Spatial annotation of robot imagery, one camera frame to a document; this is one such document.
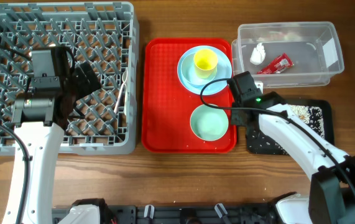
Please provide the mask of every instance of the blue plate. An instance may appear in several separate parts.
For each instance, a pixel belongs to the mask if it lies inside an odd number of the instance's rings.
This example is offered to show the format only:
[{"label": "blue plate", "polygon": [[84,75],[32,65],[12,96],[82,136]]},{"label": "blue plate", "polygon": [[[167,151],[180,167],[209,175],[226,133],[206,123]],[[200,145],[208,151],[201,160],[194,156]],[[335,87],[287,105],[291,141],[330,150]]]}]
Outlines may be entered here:
[{"label": "blue plate", "polygon": [[[187,82],[187,80],[183,77],[182,74],[182,63],[185,57],[189,56],[190,54],[193,54],[201,49],[210,49],[214,51],[217,55],[218,58],[218,64],[217,64],[217,73],[214,76],[213,80],[217,80],[220,78],[231,78],[231,75],[233,74],[233,68],[231,67],[231,63],[227,56],[222,53],[221,50],[215,48],[215,47],[210,47],[210,46],[197,46],[193,47],[190,50],[187,50],[183,56],[180,58],[177,64],[177,75],[178,79],[182,83],[182,85],[190,92],[195,93],[199,95],[201,93],[201,90],[203,86],[193,86],[190,83]],[[206,90],[203,92],[204,96],[208,95],[213,95],[215,93],[220,92],[227,86],[227,82],[216,82],[206,88]]]}]

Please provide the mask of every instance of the red wrapper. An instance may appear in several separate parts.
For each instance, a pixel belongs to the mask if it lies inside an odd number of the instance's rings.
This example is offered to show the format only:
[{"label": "red wrapper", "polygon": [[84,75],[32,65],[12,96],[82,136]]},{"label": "red wrapper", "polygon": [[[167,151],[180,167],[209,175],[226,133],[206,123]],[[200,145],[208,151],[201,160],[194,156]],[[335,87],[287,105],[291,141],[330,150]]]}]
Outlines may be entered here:
[{"label": "red wrapper", "polygon": [[274,74],[281,73],[287,68],[293,66],[292,60],[288,57],[286,53],[279,55],[274,59],[268,66],[258,71],[257,74]]}]

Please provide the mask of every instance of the clear plastic bin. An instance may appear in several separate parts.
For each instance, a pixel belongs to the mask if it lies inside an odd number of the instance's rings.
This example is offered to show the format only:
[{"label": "clear plastic bin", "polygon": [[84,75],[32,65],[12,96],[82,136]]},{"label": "clear plastic bin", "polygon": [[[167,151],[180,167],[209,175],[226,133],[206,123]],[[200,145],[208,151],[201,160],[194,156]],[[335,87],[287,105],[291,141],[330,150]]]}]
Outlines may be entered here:
[{"label": "clear plastic bin", "polygon": [[[263,43],[265,60],[250,63],[254,47]],[[322,86],[344,70],[336,29],[331,22],[243,24],[233,41],[234,75],[250,71],[264,88]],[[280,74],[256,75],[273,59],[286,53],[295,64]]]}]

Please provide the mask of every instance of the dish rack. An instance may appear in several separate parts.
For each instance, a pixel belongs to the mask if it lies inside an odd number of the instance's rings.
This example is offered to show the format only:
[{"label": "dish rack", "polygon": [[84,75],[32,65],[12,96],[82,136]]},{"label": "dish rack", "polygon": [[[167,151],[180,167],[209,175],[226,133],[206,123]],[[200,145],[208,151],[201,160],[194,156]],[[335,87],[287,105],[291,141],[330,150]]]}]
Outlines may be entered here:
[{"label": "dish rack", "polygon": [[[32,49],[70,47],[77,65],[90,62],[102,89],[77,101],[85,119],[68,120],[60,152],[128,154],[136,146],[136,66],[139,23],[129,2],[0,4],[0,45],[23,54]],[[32,62],[0,49],[0,125],[11,123],[12,103],[33,77]],[[127,83],[121,91],[122,74]],[[126,106],[113,108],[118,94]],[[0,130],[0,156],[14,155],[14,140]]]}]

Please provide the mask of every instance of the wood grain surface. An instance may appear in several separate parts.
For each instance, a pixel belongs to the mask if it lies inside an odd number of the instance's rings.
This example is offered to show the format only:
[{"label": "wood grain surface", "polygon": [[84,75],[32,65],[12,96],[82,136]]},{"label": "wood grain surface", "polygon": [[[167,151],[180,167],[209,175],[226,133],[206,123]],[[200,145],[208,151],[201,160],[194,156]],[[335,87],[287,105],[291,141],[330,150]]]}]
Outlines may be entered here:
[{"label": "wood grain surface", "polygon": [[[283,96],[324,99],[333,109],[336,145],[355,154],[355,2],[352,1],[132,1],[140,24],[137,71],[138,133],[145,45],[157,37],[220,37],[232,42],[240,24],[330,21],[338,32],[345,71],[323,87],[277,89]],[[288,156],[246,151],[244,128],[228,154],[153,154],[140,137],[127,156],[59,155],[53,204],[105,198],[111,205],[228,205],[263,202],[310,181]],[[13,157],[0,157],[0,223],[6,209]]]}]

